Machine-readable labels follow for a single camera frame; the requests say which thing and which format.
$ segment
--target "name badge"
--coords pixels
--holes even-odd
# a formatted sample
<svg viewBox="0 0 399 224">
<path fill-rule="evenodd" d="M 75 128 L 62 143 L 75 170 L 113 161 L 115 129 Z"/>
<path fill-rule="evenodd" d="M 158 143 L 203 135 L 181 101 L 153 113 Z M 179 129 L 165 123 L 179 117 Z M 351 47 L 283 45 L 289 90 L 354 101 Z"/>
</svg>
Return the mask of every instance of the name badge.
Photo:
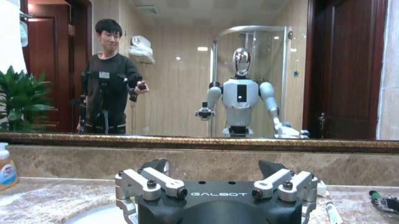
<svg viewBox="0 0 399 224">
<path fill-rule="evenodd" d="M 99 77 L 110 79 L 110 72 L 106 71 L 99 72 Z"/>
</svg>

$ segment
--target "chrome shower frame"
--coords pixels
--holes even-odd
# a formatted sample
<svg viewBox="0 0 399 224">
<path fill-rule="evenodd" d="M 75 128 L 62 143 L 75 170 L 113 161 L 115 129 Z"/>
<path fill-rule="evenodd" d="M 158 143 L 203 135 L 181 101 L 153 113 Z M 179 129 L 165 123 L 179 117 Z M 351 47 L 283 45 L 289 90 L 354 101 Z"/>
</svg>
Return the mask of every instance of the chrome shower frame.
<svg viewBox="0 0 399 224">
<path fill-rule="evenodd" d="M 210 81 L 218 80 L 218 40 L 227 34 L 241 33 L 247 31 L 283 31 L 285 32 L 285 43 L 283 43 L 283 67 L 282 67 L 282 105 L 281 105 L 281 117 L 285 118 L 285 107 L 286 107 L 286 71 L 287 71 L 287 45 L 289 45 L 289 27 L 271 27 L 271 26 L 238 26 L 223 30 L 218 35 L 214 36 L 211 46 L 211 67 L 210 67 Z M 249 34 L 246 36 L 246 47 L 249 44 Z M 210 119 L 210 137 L 215 137 L 215 117 Z"/>
</svg>

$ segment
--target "shower enclosure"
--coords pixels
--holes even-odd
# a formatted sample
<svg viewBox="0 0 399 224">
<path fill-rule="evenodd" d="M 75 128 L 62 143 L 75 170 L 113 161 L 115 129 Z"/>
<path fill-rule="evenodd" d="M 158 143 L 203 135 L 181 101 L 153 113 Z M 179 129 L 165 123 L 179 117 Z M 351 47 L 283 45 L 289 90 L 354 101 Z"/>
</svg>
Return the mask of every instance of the shower enclosure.
<svg viewBox="0 0 399 224">
<path fill-rule="evenodd" d="M 285 120 L 286 93 L 286 59 L 287 59 L 287 27 L 239 26 L 222 31 L 214 38 L 211 48 L 211 81 L 223 84 L 235 76 L 233 69 L 233 54 L 241 47 L 251 52 L 251 67 L 249 78 L 258 84 L 270 82 L 275 87 L 275 98 L 281 107 L 281 120 Z M 217 115 L 210 120 L 210 136 L 225 136 L 222 130 L 227 127 L 226 110 L 222 100 L 215 107 Z M 250 128 L 255 134 L 250 137 L 274 137 L 274 124 L 266 111 L 266 105 L 259 102 L 253 112 Z"/>
</svg>

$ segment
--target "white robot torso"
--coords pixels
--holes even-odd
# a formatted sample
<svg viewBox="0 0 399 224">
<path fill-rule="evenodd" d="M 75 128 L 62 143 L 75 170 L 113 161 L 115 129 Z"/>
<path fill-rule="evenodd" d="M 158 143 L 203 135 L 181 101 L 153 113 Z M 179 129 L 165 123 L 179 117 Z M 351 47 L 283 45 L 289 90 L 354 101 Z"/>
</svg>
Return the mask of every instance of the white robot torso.
<svg viewBox="0 0 399 224">
<path fill-rule="evenodd" d="M 223 84 L 223 105 L 230 126 L 250 126 L 259 100 L 259 86 L 251 79 L 230 79 Z"/>
</svg>

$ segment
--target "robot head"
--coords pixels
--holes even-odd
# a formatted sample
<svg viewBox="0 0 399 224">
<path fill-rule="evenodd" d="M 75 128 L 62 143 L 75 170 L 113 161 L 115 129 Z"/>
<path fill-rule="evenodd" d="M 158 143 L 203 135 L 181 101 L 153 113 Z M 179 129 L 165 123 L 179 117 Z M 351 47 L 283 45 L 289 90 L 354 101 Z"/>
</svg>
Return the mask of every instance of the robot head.
<svg viewBox="0 0 399 224">
<path fill-rule="evenodd" d="M 233 64 L 237 70 L 237 76 L 245 77 L 249 74 L 251 65 L 251 53 L 246 48 L 237 49 L 233 55 Z"/>
</svg>

